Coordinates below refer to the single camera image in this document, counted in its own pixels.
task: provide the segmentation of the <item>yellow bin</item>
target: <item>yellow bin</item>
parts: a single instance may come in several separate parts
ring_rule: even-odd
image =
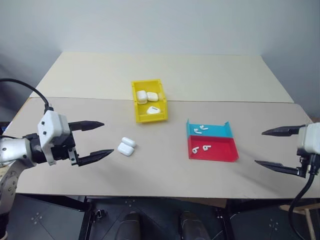
[[[156,122],[168,119],[167,100],[160,79],[132,81],[131,85],[135,110],[135,121],[137,123]],[[148,101],[146,104],[138,104],[136,92],[140,90],[157,93],[159,100]],[[160,109],[161,112],[155,114],[147,114],[147,110],[151,106]]]

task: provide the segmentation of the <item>red tray compartment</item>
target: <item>red tray compartment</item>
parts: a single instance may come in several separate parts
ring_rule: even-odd
[[[203,145],[211,145],[211,147],[204,151]],[[192,152],[195,147],[199,147],[197,153]],[[190,135],[188,153],[189,159],[210,161],[235,162],[239,157],[236,143],[231,137]]]

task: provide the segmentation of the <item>white wall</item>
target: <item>white wall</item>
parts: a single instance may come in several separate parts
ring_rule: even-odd
[[[320,116],[319,16],[319,0],[2,0],[0,77],[36,86],[61,51],[262,55]]]

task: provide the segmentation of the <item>person's foot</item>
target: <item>person's foot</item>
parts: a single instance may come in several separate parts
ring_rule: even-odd
[[[124,217],[115,240],[141,240],[140,216],[138,213],[132,211]]]
[[[211,240],[200,219],[189,211],[181,214],[180,229],[183,240]]]

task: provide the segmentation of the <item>dark floor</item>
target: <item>dark floor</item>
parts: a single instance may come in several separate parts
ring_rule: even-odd
[[[220,220],[211,206],[169,198],[128,197],[94,201],[97,209],[107,212],[107,217],[93,224],[90,240],[114,240],[120,222],[132,211],[140,213],[144,240],[180,240],[179,215],[184,211],[193,212],[201,219],[211,239],[224,239]],[[8,240],[77,240],[83,215],[83,212],[18,194],[10,212]],[[298,230],[307,240],[310,239],[305,217],[299,214],[294,217]],[[317,239],[320,239],[319,218],[313,218]],[[232,215],[231,223],[236,240],[298,239],[290,229],[288,213],[278,207]]]

